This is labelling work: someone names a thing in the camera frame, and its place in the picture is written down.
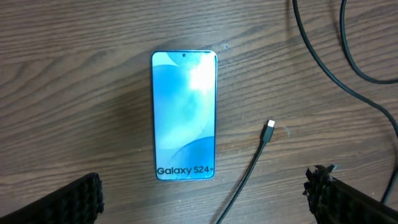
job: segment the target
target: blue smartphone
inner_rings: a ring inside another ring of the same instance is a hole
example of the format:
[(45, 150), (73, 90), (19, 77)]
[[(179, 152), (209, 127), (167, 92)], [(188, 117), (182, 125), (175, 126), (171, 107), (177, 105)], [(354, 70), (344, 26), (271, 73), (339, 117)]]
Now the blue smartphone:
[(217, 56), (210, 50), (152, 54), (155, 173), (159, 180), (215, 175)]

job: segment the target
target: black cable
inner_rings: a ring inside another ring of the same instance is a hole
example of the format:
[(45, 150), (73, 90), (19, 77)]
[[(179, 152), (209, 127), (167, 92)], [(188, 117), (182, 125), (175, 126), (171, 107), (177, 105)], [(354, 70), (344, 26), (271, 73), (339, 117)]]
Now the black cable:
[[(294, 15), (296, 17), (296, 21), (297, 21), (297, 25), (298, 25), (298, 29), (300, 30), (301, 36), (303, 38), (303, 41), (305, 43), (305, 45), (307, 46), (307, 49), (310, 51), (312, 57), (314, 58), (314, 60), (317, 62), (317, 64), (319, 65), (319, 67), (321, 67), (321, 69), (326, 73), (326, 75), (334, 82), (336, 83), (336, 85), (338, 85), (340, 88), (342, 88), (344, 91), (346, 91), (347, 93), (351, 94), (353, 97), (362, 100), (363, 102), (371, 105), (372, 107), (378, 109), (379, 111), (381, 111), (390, 121), (390, 123), (392, 124), (392, 127), (394, 128), (394, 131), (396, 133), (396, 136), (398, 138), (398, 125), (397, 122), (395, 121), (395, 119), (391, 116), (391, 114), (384, 109), (382, 106), (378, 105), (377, 103), (367, 99), (366, 97), (360, 95), (359, 93), (356, 93), (355, 91), (353, 91), (352, 89), (348, 88), (346, 85), (344, 85), (344, 83), (342, 83), (341, 81), (339, 81), (339, 79), (337, 79), (334, 74), (332, 74), (329, 69), (325, 66), (325, 64), (321, 61), (321, 59), (319, 58), (319, 56), (317, 55), (317, 53), (315, 52), (315, 50), (313, 49), (310, 41), (308, 40), (308, 37), (305, 33), (301, 18), (300, 18), (300, 13), (299, 13), (299, 8), (297, 6), (297, 0), (293, 0), (293, 9), (294, 9)], [(396, 179), (398, 178), (398, 164), (396, 164), (396, 167), (394, 168), (394, 171), (391, 175), (391, 178), (389, 180), (388, 186), (386, 191), (384, 192), (384, 195), (381, 199), (381, 203), (386, 203), (387, 199), (392, 191), (392, 188), (394, 186), (394, 183), (396, 181)]]
[(223, 213), (218, 218), (216, 224), (220, 224), (223, 221), (224, 217), (226, 216), (226, 214), (228, 213), (228, 211), (234, 204), (235, 200), (237, 199), (239, 193), (241, 193), (244, 185), (246, 184), (246, 182), (248, 181), (248, 179), (250, 177), (251, 172), (254, 169), (254, 166), (256, 165), (257, 161), (260, 158), (262, 150), (265, 148), (267, 142), (269, 142), (271, 140), (272, 133), (274, 132), (274, 125), (275, 125), (275, 121), (272, 121), (272, 120), (269, 120), (267, 122), (267, 124), (264, 125), (264, 128), (261, 132), (259, 148), (258, 148), (257, 152), (255, 153), (255, 155), (253, 156), (253, 159), (250, 162), (248, 169), (244, 173), (243, 178), (238, 185), (238, 188), (236, 189), (234, 195), (232, 196), (232, 199), (229, 201), (228, 205), (225, 207)]
[(349, 52), (348, 44), (347, 44), (347, 38), (346, 38), (346, 31), (345, 31), (345, 23), (344, 23), (344, 18), (345, 18), (345, 10), (346, 10), (346, 3), (347, 0), (342, 0), (341, 1), (341, 7), (340, 7), (340, 37), (341, 37), (341, 43), (343, 44), (343, 51), (344, 54), (346, 55), (346, 58), (348, 60), (349, 65), (353, 70), (363, 79), (366, 81), (369, 81), (371, 83), (376, 83), (376, 84), (393, 84), (393, 83), (398, 83), (398, 79), (393, 79), (393, 80), (377, 80), (375, 78), (367, 76), (365, 73), (363, 73), (355, 64), (353, 56), (351, 56), (351, 53)]

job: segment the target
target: samsung galaxy phone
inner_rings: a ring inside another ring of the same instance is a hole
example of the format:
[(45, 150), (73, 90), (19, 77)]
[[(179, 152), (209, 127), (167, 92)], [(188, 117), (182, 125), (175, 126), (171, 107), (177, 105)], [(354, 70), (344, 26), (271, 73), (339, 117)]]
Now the samsung galaxy phone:
[(209, 50), (152, 54), (155, 173), (159, 180), (215, 175), (217, 56)]

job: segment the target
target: smartphone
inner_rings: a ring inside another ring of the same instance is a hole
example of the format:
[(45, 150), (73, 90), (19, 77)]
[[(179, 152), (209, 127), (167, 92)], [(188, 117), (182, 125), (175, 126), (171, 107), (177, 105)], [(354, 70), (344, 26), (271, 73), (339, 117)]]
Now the smartphone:
[(152, 54), (155, 173), (159, 180), (215, 176), (217, 56), (210, 50)]

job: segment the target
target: wooden table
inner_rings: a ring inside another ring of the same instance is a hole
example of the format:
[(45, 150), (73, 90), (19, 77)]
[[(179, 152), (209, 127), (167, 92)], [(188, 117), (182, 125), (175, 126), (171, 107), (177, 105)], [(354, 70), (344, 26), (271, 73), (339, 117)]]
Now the wooden table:
[[(298, 4), (330, 70), (398, 118), (398, 86), (366, 82), (345, 60), (340, 2)], [(395, 0), (348, 1), (349, 46), (372, 77), (398, 76), (397, 12)], [(218, 54), (213, 180), (155, 179), (149, 77), (158, 49)], [(315, 223), (301, 195), (315, 164), (338, 165), (335, 177), (381, 198), (393, 129), (319, 69), (290, 0), (0, 2), (0, 216), (97, 172), (105, 211), (96, 224), (210, 223), (267, 119), (277, 134), (224, 223)], [(388, 205), (398, 209), (397, 186)]]

